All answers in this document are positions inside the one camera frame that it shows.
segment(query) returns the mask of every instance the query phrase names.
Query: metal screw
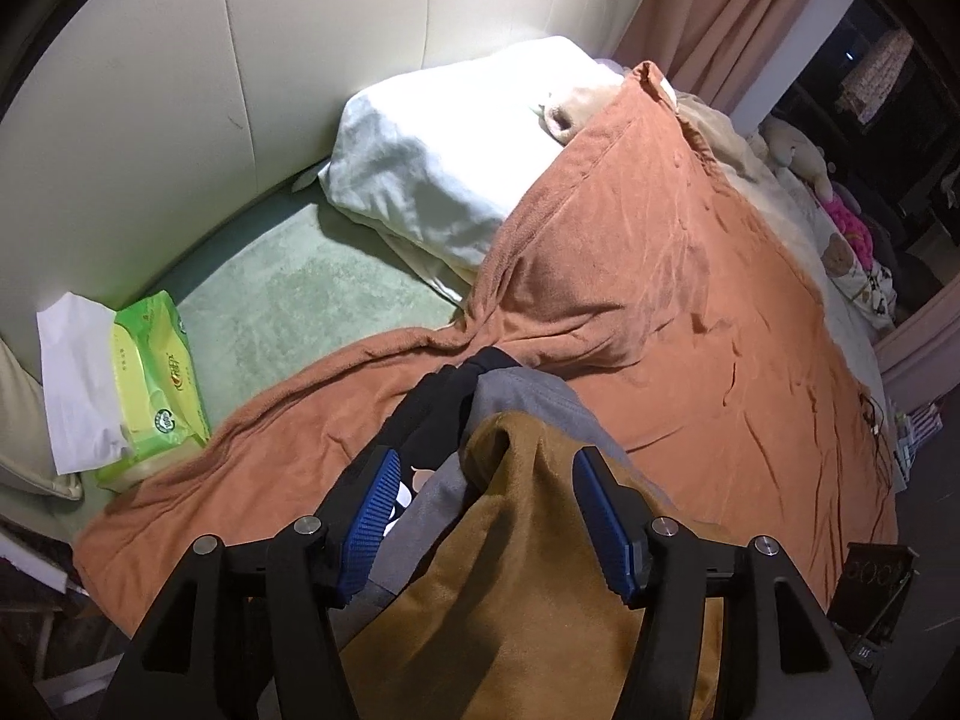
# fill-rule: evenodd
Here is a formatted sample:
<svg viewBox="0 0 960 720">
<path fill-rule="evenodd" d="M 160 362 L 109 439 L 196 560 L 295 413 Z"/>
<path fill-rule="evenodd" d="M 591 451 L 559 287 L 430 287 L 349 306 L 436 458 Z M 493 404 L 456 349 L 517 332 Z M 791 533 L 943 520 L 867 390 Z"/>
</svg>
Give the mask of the metal screw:
<svg viewBox="0 0 960 720">
<path fill-rule="evenodd" d="M 668 538 L 680 533 L 680 525 L 677 524 L 677 520 L 670 519 L 670 517 L 657 517 L 650 524 L 650 527 L 654 529 L 654 533 Z"/>
<path fill-rule="evenodd" d="M 198 555 L 209 555 L 217 548 L 217 536 L 200 536 L 193 542 L 193 551 Z"/>
<path fill-rule="evenodd" d="M 754 539 L 754 546 L 757 548 L 757 552 L 767 557 L 773 557 L 779 552 L 779 541 L 772 536 L 757 536 Z"/>
<path fill-rule="evenodd" d="M 320 530 L 320 520 L 310 514 L 308 517 L 301 517 L 294 523 L 294 530 L 301 536 L 309 536 L 311 533 L 317 533 Z"/>
</svg>

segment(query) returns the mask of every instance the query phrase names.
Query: cream leather headboard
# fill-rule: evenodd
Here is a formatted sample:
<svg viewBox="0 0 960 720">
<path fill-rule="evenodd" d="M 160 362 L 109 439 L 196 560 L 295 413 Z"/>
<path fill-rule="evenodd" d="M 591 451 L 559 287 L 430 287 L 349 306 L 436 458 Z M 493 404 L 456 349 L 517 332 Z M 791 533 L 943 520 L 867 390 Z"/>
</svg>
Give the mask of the cream leather headboard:
<svg viewBox="0 0 960 720">
<path fill-rule="evenodd" d="M 640 0 L 89 0 L 0 122 L 0 336 L 119 306 L 256 196 L 326 156 L 393 74 L 568 36 L 608 55 Z"/>
</svg>

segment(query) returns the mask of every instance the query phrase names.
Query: pillowcase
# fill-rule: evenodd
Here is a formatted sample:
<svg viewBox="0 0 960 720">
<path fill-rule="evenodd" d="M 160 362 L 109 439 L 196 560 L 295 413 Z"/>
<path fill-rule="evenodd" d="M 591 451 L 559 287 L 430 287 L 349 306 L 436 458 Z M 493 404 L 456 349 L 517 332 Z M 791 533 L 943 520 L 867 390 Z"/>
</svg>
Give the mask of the pillowcase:
<svg viewBox="0 0 960 720">
<path fill-rule="evenodd" d="M 43 391 L 0 340 L 0 484 L 26 493 L 83 498 L 80 477 L 59 476 L 50 449 Z"/>
<path fill-rule="evenodd" d="M 320 184 L 331 205 L 460 302 L 503 220 L 562 150 L 544 103 L 622 80 L 550 37 L 381 81 L 347 102 Z"/>
</svg>

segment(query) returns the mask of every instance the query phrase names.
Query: orange blanket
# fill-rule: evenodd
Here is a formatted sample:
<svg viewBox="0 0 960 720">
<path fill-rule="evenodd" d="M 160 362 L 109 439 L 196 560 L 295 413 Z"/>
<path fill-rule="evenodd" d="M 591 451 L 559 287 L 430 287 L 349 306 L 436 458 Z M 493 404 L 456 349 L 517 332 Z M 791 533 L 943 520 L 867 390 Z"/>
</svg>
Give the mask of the orange blanket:
<svg viewBox="0 0 960 720">
<path fill-rule="evenodd" d="M 359 341 L 237 410 L 80 535 L 132 632 L 196 536 L 309 514 L 416 381 L 496 344 L 568 380 L 688 517 L 784 543 L 822 603 L 849 541 L 894 541 L 889 457 L 819 293 L 642 65 L 500 228 L 463 319 Z"/>
</svg>

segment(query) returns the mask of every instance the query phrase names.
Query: gray cloth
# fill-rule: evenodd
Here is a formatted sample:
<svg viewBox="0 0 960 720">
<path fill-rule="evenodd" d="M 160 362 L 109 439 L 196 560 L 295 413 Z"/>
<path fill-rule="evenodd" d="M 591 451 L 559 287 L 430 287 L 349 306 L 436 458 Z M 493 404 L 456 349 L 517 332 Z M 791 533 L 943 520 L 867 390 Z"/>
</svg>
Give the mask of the gray cloth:
<svg viewBox="0 0 960 720">
<path fill-rule="evenodd" d="M 630 466 L 627 453 L 580 402 L 576 392 L 549 373 L 509 367 L 480 376 L 464 429 L 463 445 L 480 423 L 502 412 L 529 413 L 584 445 L 596 446 L 618 463 Z M 649 481 L 647 484 L 662 501 L 669 502 L 666 493 Z M 479 495 L 480 490 L 464 477 L 460 457 L 450 455 L 384 536 L 363 590 L 350 600 L 347 608 L 330 610 L 330 625 L 340 649 L 400 595 L 424 558 Z"/>
</svg>

